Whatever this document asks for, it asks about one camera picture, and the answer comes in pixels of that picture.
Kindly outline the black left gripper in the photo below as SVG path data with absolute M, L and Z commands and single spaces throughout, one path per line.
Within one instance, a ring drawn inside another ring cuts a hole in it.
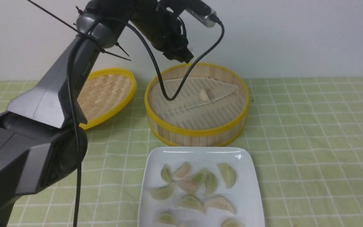
M 130 21 L 169 60 L 189 63 L 193 54 L 182 34 L 182 24 L 157 0 L 136 0 Z

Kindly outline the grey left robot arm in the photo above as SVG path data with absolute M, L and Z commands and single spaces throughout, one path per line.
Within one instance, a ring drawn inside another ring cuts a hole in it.
M 187 63 L 192 53 L 178 16 L 186 0 L 91 0 L 78 10 L 77 35 L 30 90 L 0 114 L 0 227 L 15 202 L 72 174 L 87 150 L 87 122 L 77 98 L 98 56 L 113 47 L 132 22 L 169 60 Z

